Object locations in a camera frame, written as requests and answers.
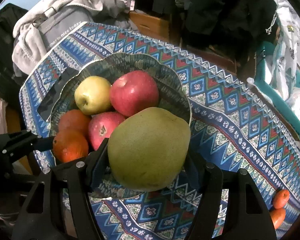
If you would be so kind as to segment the large orange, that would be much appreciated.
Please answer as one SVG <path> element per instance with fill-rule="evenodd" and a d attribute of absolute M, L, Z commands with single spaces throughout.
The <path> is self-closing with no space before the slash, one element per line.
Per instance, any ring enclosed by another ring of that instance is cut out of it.
<path fill-rule="evenodd" d="M 83 114 L 79 109 L 73 109 L 64 113 L 58 123 L 58 130 L 76 130 L 88 138 L 88 127 L 91 117 Z"/>
<path fill-rule="evenodd" d="M 89 153 L 89 145 L 85 136 L 73 129 L 58 132 L 52 145 L 53 155 L 61 163 L 86 157 Z"/>

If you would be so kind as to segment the dark red apple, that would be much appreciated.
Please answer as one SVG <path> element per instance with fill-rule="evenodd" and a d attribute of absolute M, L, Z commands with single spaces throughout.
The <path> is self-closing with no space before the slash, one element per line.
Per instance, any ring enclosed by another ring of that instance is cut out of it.
<path fill-rule="evenodd" d="M 95 115 L 88 127 L 89 141 L 96 151 L 105 138 L 109 138 L 113 130 L 119 126 L 125 117 L 118 112 L 104 112 Z"/>

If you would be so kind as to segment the yellow-green pomelo fruit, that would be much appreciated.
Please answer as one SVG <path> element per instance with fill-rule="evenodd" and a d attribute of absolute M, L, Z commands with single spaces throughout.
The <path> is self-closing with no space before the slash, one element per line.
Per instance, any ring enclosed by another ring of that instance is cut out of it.
<path fill-rule="evenodd" d="M 108 159 L 113 177 L 134 191 L 157 191 L 180 173 L 191 137 L 190 126 L 171 112 L 150 107 L 112 132 Z"/>

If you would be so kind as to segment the yellow-green pear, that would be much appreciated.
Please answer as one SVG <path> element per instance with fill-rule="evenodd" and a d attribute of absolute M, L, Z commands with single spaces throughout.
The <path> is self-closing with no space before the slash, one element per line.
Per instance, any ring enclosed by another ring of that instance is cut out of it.
<path fill-rule="evenodd" d="M 110 82 L 103 77 L 87 77 L 75 90 L 75 103 L 85 115 L 103 113 L 111 107 L 110 88 Z"/>

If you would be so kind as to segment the small tangerine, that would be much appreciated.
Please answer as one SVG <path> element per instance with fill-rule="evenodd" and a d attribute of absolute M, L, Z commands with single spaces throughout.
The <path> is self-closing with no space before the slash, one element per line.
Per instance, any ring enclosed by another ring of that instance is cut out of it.
<path fill-rule="evenodd" d="M 278 229 L 285 220 L 286 210 L 282 207 L 270 211 L 270 217 L 273 222 L 274 229 Z"/>
<path fill-rule="evenodd" d="M 287 189 L 278 191 L 273 198 L 273 207 L 275 209 L 283 208 L 289 201 L 290 192 Z"/>

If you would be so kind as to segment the blue patterned tablecloth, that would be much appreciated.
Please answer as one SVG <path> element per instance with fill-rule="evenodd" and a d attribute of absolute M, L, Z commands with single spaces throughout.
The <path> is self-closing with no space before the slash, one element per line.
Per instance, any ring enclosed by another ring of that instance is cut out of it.
<path fill-rule="evenodd" d="M 300 213 L 300 150 L 267 105 L 221 68 L 166 42 L 85 22 L 19 92 L 51 146 L 42 212 L 22 239 L 51 239 L 57 204 L 78 239 L 277 239 Z"/>

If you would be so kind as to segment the dark green glass plate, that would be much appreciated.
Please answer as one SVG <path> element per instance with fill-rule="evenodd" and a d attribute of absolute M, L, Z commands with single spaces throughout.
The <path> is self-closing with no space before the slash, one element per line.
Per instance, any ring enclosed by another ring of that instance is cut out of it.
<path fill-rule="evenodd" d="M 174 70 L 145 54 L 116 53 L 62 88 L 50 114 L 52 152 L 63 164 L 85 158 L 92 196 L 129 199 L 175 181 L 191 119 Z"/>

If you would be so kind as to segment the teal plastic crate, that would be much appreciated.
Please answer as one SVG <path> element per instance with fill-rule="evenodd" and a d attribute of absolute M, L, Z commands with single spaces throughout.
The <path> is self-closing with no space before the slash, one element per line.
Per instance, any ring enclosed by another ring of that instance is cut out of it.
<path fill-rule="evenodd" d="M 281 94 L 271 87 L 272 75 L 270 68 L 273 63 L 275 46 L 267 41 L 262 42 L 256 51 L 256 67 L 254 84 L 270 99 L 270 105 L 274 107 L 277 117 L 291 129 L 291 134 L 296 140 L 300 140 L 300 120 L 293 113 Z"/>

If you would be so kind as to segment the pile of grey clothes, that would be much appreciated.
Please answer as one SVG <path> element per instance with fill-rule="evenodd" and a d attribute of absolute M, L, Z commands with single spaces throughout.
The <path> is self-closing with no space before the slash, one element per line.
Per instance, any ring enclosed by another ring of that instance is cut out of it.
<path fill-rule="evenodd" d="M 60 40 L 83 22 L 137 30 L 128 13 L 134 0 L 41 0 L 13 28 L 14 75 L 29 75 Z"/>

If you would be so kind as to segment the white rice bag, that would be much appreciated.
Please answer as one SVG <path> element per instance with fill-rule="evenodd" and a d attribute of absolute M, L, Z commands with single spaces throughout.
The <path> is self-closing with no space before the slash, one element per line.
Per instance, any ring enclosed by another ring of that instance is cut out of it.
<path fill-rule="evenodd" d="M 270 68 L 271 87 L 283 100 L 289 99 L 296 86 L 297 47 L 300 41 L 300 17 L 288 0 L 273 0 L 276 4 L 273 20 L 266 33 L 270 34 L 275 23 L 279 27 L 279 38 Z"/>

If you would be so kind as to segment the wooden drawer box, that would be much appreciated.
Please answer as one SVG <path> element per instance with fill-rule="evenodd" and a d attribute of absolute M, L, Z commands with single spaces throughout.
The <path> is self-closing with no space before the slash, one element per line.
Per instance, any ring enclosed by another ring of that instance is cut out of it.
<path fill-rule="evenodd" d="M 168 42 L 169 22 L 158 17 L 141 14 L 134 11 L 129 13 L 132 22 L 137 26 L 141 34 Z"/>

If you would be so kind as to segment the black hanging coat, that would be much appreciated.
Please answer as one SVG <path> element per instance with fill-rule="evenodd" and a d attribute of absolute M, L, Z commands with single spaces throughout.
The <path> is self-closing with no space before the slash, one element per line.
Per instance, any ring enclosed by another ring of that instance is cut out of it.
<path fill-rule="evenodd" d="M 154 0 L 155 12 L 174 9 L 184 14 L 178 23 L 184 45 L 244 62 L 266 39 L 276 5 L 273 0 Z"/>

